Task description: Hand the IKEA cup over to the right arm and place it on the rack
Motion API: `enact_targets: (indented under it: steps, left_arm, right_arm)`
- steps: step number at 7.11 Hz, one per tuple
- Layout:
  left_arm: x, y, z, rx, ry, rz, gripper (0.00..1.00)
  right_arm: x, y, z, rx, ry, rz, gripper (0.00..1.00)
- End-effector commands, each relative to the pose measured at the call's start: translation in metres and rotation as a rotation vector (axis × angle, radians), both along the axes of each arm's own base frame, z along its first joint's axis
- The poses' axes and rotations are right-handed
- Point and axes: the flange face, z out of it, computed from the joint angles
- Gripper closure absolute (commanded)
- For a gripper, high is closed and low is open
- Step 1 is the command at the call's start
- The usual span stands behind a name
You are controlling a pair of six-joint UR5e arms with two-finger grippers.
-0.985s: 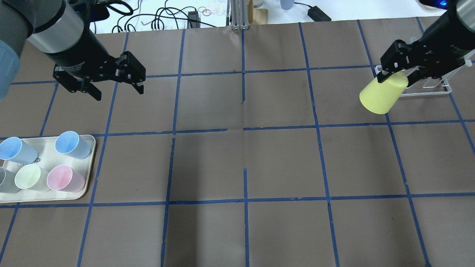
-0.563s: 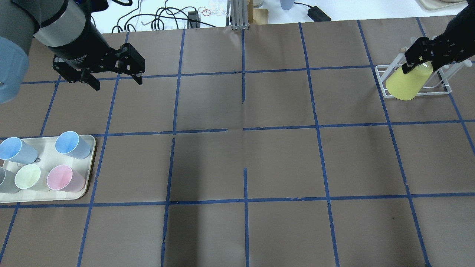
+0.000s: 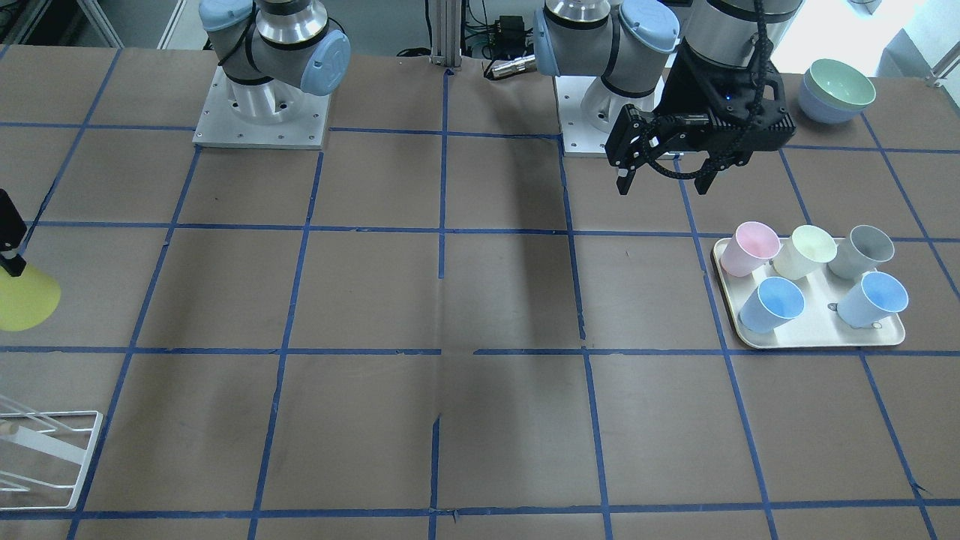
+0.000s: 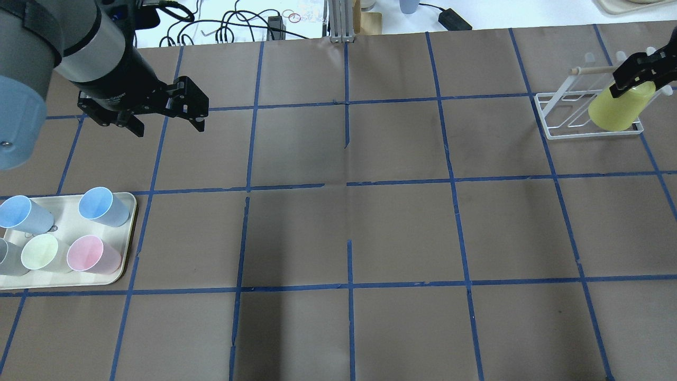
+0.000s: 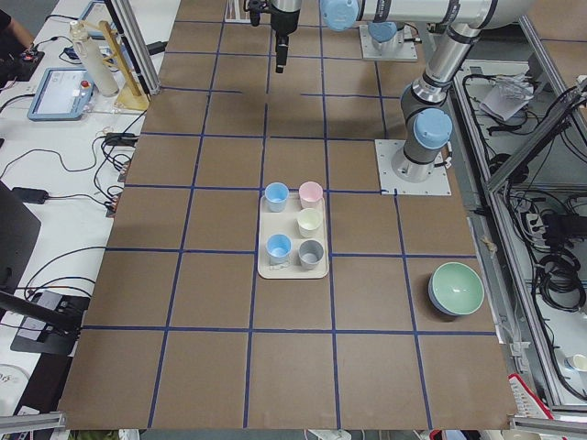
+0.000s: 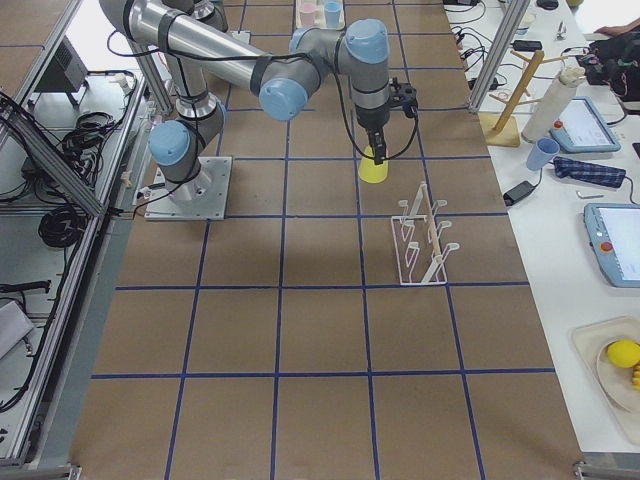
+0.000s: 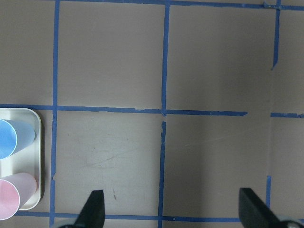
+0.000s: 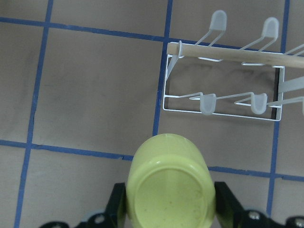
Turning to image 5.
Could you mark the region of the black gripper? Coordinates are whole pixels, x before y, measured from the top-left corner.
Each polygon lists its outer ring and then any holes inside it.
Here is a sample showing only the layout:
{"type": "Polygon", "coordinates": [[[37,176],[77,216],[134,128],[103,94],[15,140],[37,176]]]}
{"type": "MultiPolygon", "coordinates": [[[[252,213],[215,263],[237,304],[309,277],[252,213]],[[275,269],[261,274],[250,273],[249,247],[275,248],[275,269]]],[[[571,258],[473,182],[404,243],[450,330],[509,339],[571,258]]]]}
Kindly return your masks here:
{"type": "Polygon", "coordinates": [[[287,64],[288,50],[289,50],[289,36],[275,34],[275,54],[276,54],[276,73],[283,73],[284,67],[287,64]]]}

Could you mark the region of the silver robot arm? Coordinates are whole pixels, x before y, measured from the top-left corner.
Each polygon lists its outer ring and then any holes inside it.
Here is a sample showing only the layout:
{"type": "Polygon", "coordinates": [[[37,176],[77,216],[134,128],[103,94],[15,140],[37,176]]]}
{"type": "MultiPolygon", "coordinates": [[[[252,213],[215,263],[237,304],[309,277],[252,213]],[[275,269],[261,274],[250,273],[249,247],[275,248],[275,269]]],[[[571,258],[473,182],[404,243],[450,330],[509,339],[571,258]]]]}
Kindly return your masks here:
{"type": "Polygon", "coordinates": [[[271,0],[269,12],[271,13],[271,29],[275,33],[275,54],[277,73],[283,73],[287,64],[289,37],[297,30],[301,0],[271,0]]]}
{"type": "Polygon", "coordinates": [[[404,91],[401,108],[407,130],[392,159],[393,172],[407,182],[423,182],[437,154],[449,142],[453,123],[442,109],[452,81],[485,28],[506,26],[524,15],[531,1],[322,1],[324,23],[336,31],[358,21],[435,23],[445,27],[425,70],[404,91]]]}

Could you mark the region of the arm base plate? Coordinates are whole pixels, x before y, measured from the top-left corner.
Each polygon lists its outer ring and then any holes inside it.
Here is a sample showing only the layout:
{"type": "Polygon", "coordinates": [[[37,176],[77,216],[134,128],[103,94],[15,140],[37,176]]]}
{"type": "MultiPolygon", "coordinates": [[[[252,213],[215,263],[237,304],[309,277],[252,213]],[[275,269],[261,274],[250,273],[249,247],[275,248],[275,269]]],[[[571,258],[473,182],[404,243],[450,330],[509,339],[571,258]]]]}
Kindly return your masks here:
{"type": "Polygon", "coordinates": [[[418,165],[405,157],[402,139],[376,139],[375,150],[381,193],[451,196],[448,166],[441,151],[434,162],[418,165]]]}
{"type": "Polygon", "coordinates": [[[416,62],[415,37],[406,25],[394,22],[360,25],[362,58],[368,61],[416,62]]]}

